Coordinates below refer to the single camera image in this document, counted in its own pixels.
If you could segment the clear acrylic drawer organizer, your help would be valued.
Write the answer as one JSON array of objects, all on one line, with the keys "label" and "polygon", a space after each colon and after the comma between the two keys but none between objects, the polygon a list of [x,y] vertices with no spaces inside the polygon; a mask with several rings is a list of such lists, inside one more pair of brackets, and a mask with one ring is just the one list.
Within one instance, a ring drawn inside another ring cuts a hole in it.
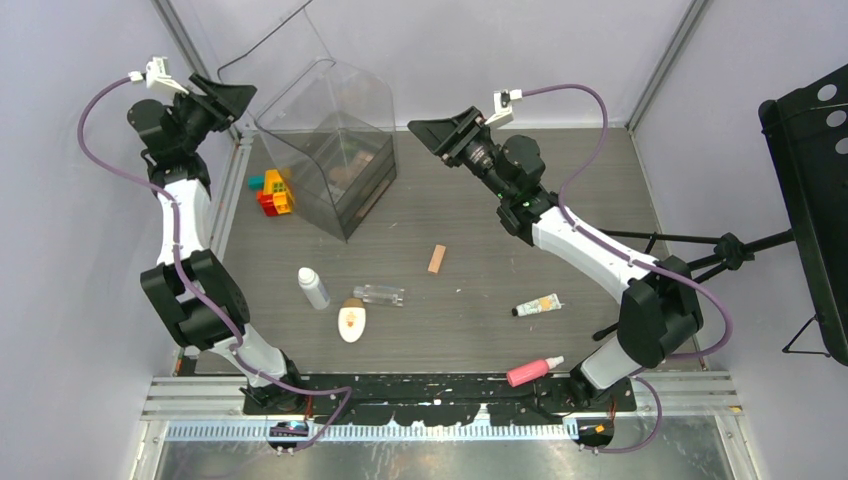
[{"label": "clear acrylic drawer organizer", "polygon": [[300,1],[216,73],[257,94],[260,135],[307,222],[348,241],[397,176],[390,86],[331,54]]}]

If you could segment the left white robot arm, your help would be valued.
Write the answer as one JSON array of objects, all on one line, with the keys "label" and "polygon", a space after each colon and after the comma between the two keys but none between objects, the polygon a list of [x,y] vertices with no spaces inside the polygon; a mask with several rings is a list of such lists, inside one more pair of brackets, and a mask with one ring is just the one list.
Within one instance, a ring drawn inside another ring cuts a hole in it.
[{"label": "left white robot arm", "polygon": [[141,287],[179,346],[226,359],[246,377],[240,390],[248,399],[293,414],[307,398],[295,364],[251,326],[242,290],[209,247],[211,177],[198,152],[209,133],[245,113],[257,90],[197,73],[189,80],[194,87],[177,86],[171,104],[145,99],[127,113],[163,214],[163,245]]}]

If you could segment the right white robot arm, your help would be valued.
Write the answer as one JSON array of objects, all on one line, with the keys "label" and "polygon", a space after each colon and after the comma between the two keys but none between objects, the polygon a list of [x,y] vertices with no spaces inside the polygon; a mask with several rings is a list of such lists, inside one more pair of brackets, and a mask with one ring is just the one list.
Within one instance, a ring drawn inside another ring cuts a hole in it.
[{"label": "right white robot arm", "polygon": [[656,367],[702,328],[688,264],[629,249],[561,208],[541,183],[546,165],[534,139],[513,135],[496,143],[475,107],[407,126],[445,165],[465,166],[482,181],[498,198],[497,214],[509,234],[565,260],[617,302],[613,337],[569,373],[568,395],[577,406],[598,409],[614,384]]}]

